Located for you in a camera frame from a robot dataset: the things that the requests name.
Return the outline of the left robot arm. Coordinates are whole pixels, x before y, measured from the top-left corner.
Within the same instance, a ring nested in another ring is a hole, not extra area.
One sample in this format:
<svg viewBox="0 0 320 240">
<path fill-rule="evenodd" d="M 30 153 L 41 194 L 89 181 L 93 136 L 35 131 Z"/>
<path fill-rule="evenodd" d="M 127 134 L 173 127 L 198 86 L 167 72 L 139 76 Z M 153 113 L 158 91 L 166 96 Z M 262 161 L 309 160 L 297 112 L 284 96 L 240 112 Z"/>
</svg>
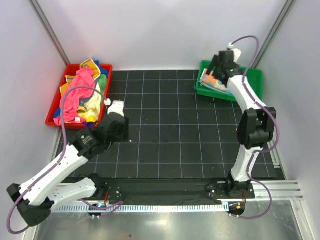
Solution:
<svg viewBox="0 0 320 240">
<path fill-rule="evenodd" d="M 36 176 L 21 185 L 13 183 L 7 188 L 14 208 L 27 227 L 41 224 L 53 210 L 74 201 L 104 198 L 108 185 L 96 173 L 63 188 L 57 186 L 114 143 L 129 141 L 129 122 L 128 117 L 118 113 L 107 114 L 96 128 L 79 130 L 62 152 Z"/>
</svg>

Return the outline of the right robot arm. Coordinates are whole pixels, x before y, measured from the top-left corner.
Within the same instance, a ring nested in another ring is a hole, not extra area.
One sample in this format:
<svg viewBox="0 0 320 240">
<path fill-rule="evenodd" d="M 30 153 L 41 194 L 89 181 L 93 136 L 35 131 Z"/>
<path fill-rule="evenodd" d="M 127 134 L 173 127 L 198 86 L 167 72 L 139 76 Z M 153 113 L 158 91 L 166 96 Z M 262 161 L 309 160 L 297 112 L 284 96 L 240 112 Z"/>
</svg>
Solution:
<svg viewBox="0 0 320 240">
<path fill-rule="evenodd" d="M 259 154 L 273 139 L 277 112 L 259 99 L 234 58 L 233 50 L 220 51 L 213 57 L 207 73 L 212 73 L 231 91 L 242 111 L 237 128 L 239 152 L 223 190 L 229 198 L 240 198 L 250 190 L 251 173 Z"/>
</svg>

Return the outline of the polka dot striped towel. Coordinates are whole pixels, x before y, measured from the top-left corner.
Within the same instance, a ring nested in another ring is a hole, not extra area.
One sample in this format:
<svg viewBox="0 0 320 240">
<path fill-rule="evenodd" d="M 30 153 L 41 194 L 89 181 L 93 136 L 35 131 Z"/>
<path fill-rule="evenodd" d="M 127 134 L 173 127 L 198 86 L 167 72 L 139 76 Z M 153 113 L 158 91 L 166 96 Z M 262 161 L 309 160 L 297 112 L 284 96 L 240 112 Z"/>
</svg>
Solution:
<svg viewBox="0 0 320 240">
<path fill-rule="evenodd" d="M 202 71 L 199 82 L 202 86 L 212 91 L 232 95 L 231 90 L 227 89 L 221 81 L 214 78 L 213 71 L 208 74 L 206 68 Z"/>
</svg>

